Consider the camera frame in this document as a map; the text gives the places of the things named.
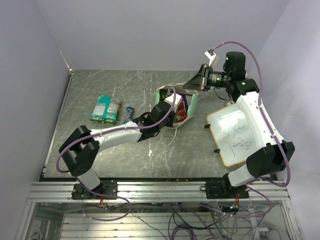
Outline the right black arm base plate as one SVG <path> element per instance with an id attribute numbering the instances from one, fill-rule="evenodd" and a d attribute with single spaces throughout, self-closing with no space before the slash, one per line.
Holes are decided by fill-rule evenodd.
<path id="1" fill-rule="evenodd" d="M 206 181 L 204 185 L 199 187 L 201 192 L 204 192 L 206 198 L 211 199 L 248 199 L 249 193 L 245 185 L 232 186 L 226 178 L 212 178 Z"/>

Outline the green snack packet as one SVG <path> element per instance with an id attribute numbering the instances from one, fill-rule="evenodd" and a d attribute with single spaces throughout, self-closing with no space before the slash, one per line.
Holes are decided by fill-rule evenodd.
<path id="1" fill-rule="evenodd" d="M 100 95 L 89 120 L 103 124 L 116 125 L 122 102 L 114 97 Z"/>

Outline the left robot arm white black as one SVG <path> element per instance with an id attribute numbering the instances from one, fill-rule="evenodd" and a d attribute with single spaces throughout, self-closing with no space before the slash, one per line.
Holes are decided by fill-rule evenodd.
<path id="1" fill-rule="evenodd" d="M 83 185 L 85 194 L 96 199 L 102 193 L 101 180 L 92 169 L 98 153 L 118 145 L 156 137 L 163 127 L 173 125 L 177 108 L 178 103 L 166 99 L 156 104 L 150 112 L 120 126 L 89 130 L 82 125 L 60 147 L 56 167 L 63 159 L 67 171 Z"/>

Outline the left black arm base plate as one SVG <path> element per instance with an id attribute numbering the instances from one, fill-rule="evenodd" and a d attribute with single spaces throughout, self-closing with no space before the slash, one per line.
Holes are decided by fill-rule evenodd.
<path id="1" fill-rule="evenodd" d="M 118 193 L 118 185 L 113 180 L 103 180 L 93 190 L 87 190 L 82 183 L 76 183 L 71 193 L 72 200 L 107 199 L 114 200 Z"/>

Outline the green printed paper bag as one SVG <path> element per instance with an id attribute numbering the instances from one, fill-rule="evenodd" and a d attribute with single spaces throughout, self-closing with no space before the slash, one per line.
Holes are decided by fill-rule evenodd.
<path id="1" fill-rule="evenodd" d="M 199 93 L 196 90 L 188 90 L 188 89 L 183 89 L 183 83 L 170 83 L 163 85 L 155 90 L 155 100 L 154 104 L 158 104 L 160 102 L 160 90 L 167 90 L 169 88 L 174 88 L 176 93 L 179 95 L 185 94 L 188 102 L 188 111 L 187 111 L 187 118 L 186 120 L 182 122 L 174 122 L 173 120 L 173 127 L 167 127 L 167 129 L 174 130 L 174 135 L 170 143 L 165 144 L 163 142 L 163 133 L 160 134 L 160 142 L 163 146 L 169 146 L 170 144 L 173 143 L 173 141 L 176 138 L 177 131 L 178 129 L 185 124 L 188 120 L 194 117 L 197 109 L 197 104 L 198 104 L 198 96 Z"/>

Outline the blue snack packet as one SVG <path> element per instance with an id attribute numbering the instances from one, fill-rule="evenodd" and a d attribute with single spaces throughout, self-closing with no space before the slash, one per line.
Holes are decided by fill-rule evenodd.
<path id="1" fill-rule="evenodd" d="M 135 112 L 135 109 L 131 106 L 128 106 L 126 108 L 126 116 L 125 116 L 125 119 L 124 119 L 124 124 L 128 123 L 128 122 L 131 122 L 133 120 L 133 114 Z"/>

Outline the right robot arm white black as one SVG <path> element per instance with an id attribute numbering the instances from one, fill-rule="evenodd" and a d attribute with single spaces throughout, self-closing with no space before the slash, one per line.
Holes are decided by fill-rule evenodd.
<path id="1" fill-rule="evenodd" d="M 231 103 L 206 117 L 218 153 L 225 166 L 238 169 L 216 177 L 201 188 L 208 199 L 247 198 L 247 183 L 284 171 L 295 146 L 279 134 L 271 121 L 254 79 L 246 77 L 246 57 L 230 51 L 222 71 L 215 71 L 218 56 L 205 53 L 209 62 L 183 85 L 186 90 L 223 88 Z"/>

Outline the red snack packet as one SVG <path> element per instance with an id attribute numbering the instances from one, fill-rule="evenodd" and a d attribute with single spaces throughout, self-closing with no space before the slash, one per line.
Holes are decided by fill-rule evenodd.
<path id="1" fill-rule="evenodd" d="M 183 122 L 186 119 L 187 119 L 187 110 L 185 107 L 185 103 L 181 101 L 177 107 L 177 110 L 174 116 L 174 122 Z"/>

